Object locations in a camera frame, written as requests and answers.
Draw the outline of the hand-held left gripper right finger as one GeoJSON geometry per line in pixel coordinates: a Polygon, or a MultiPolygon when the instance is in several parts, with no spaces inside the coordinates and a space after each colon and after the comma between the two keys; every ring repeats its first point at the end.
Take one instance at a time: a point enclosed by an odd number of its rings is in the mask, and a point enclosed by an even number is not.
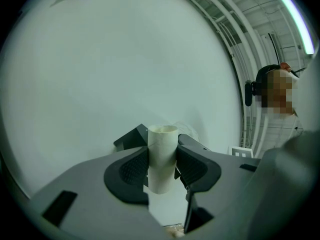
{"type": "Polygon", "coordinates": [[[235,201],[260,161],[213,152],[190,136],[180,134],[176,167],[187,191],[185,233],[206,224],[235,201]]]}

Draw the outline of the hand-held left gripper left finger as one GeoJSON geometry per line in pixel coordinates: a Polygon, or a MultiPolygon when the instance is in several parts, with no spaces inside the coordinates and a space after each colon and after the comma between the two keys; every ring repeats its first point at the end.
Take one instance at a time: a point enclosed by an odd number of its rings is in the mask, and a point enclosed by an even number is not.
{"type": "Polygon", "coordinates": [[[38,191],[30,217],[52,240],[166,240],[143,191],[148,149],[79,163],[38,191]]]}

